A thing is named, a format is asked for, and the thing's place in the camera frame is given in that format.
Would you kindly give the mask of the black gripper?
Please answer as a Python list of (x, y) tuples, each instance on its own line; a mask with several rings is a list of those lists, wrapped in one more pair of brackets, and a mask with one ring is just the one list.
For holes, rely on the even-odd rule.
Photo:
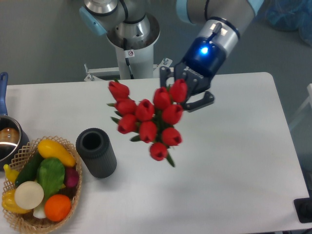
[[(211, 81), (226, 59), (225, 50), (205, 37), (194, 40), (181, 62), (173, 67), (161, 66), (159, 69), (160, 87), (167, 87), (177, 79), (185, 79), (188, 97), (202, 93), (211, 86)], [(185, 111), (191, 113), (214, 103), (215, 97), (209, 91), (202, 99), (183, 103)]]

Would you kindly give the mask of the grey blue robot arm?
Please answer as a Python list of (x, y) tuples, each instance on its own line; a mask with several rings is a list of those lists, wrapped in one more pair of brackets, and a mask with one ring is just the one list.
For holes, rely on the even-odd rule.
[(193, 112), (213, 104), (211, 81), (257, 16), (261, 0), (178, 0), (176, 13), (183, 22), (203, 27), (171, 71), (160, 69), (160, 85), (167, 79), (182, 79), (188, 87), (184, 110)]

